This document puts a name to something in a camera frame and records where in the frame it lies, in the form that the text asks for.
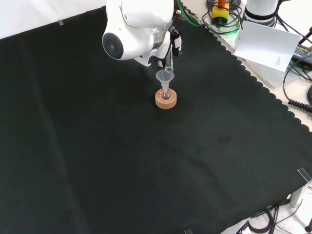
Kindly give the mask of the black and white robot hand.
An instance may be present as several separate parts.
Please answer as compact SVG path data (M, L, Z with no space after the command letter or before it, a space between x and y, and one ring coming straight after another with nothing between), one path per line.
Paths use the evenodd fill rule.
M174 26L170 26L165 34L164 41L154 55L154 61L159 69L165 69L167 73L174 70L173 59L182 55L182 39Z

